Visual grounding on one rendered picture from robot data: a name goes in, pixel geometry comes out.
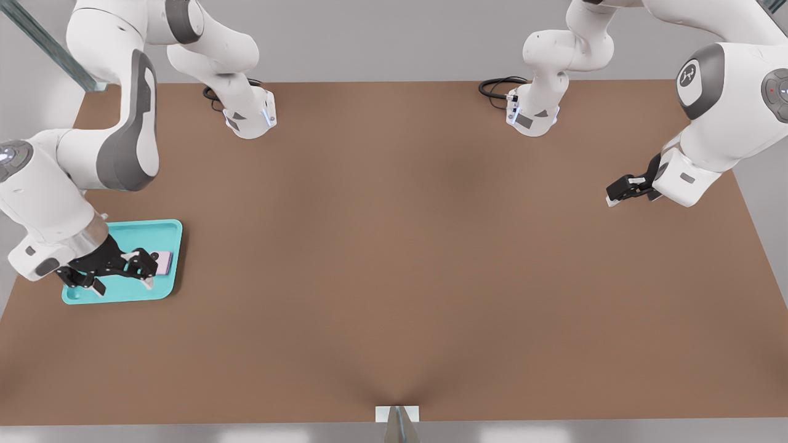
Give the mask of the pale blue-green tray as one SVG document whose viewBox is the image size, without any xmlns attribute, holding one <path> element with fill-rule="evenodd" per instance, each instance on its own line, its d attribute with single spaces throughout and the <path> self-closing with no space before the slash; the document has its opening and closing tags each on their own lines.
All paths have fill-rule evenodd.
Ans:
<svg viewBox="0 0 788 443">
<path fill-rule="evenodd" d="M 91 289 L 81 287 L 62 289 L 62 301 L 67 305 L 96 305 L 127 301 L 160 300 L 169 295 L 178 276 L 179 252 L 183 225 L 175 219 L 110 222 L 109 234 L 124 252 L 145 249 L 147 252 L 170 252 L 169 266 L 164 274 L 154 277 L 154 286 L 147 289 L 135 279 L 121 276 L 100 277 L 107 288 L 103 297 Z"/>
</svg>

